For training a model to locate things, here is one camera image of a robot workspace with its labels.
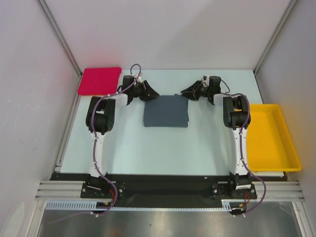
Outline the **grey t-shirt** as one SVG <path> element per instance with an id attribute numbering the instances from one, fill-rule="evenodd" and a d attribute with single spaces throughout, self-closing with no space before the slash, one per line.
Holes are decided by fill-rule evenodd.
<path id="1" fill-rule="evenodd" d="M 181 95 L 162 95 L 145 102 L 143 124 L 145 127 L 187 128 L 189 100 Z"/>

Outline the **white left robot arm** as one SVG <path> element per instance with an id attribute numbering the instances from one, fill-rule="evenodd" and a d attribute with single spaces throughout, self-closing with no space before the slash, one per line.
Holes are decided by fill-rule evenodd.
<path id="1" fill-rule="evenodd" d="M 90 100 L 85 123 L 92 138 L 92 163 L 82 186 L 81 198 L 103 198 L 115 190 L 114 184 L 106 177 L 108 171 L 103 148 L 106 135 L 114 128 L 116 109 L 129 105 L 135 98 L 147 102 L 159 97 L 141 75 L 126 75 L 117 92 L 93 96 Z"/>

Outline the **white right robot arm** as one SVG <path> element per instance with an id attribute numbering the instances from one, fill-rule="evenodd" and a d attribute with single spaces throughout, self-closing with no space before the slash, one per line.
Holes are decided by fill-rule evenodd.
<path id="1" fill-rule="evenodd" d="M 247 165 L 246 138 L 250 125 L 250 105 L 247 98 L 240 94 L 223 92 L 219 76 L 203 76 L 180 94 L 161 96 L 151 88 L 146 80 L 137 81 L 139 98 L 145 102 L 143 124 L 145 127 L 187 128 L 189 125 L 188 102 L 198 101 L 201 97 L 223 111 L 223 123 L 228 129 L 232 143 L 233 167 L 225 187 L 216 185 L 213 193 L 239 198 L 251 190 L 250 171 Z"/>

